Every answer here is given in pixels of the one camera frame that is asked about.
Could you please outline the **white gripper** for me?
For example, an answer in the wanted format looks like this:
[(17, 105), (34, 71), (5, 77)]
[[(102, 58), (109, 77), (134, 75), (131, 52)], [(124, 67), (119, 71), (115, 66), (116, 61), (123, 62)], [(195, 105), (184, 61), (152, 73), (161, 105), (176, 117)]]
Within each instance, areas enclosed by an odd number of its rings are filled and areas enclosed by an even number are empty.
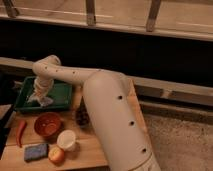
[(53, 87), (53, 79), (36, 77), (34, 80), (34, 92), (40, 95), (46, 95)]

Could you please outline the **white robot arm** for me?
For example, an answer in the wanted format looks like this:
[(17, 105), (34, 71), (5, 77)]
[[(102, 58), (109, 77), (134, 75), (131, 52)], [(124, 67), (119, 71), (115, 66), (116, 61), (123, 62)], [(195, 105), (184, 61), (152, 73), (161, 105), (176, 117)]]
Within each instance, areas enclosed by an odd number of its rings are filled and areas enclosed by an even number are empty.
[(127, 100), (125, 74), (104, 69), (64, 67), (51, 55), (33, 64), (44, 79), (83, 86), (83, 99), (111, 171), (161, 171)]

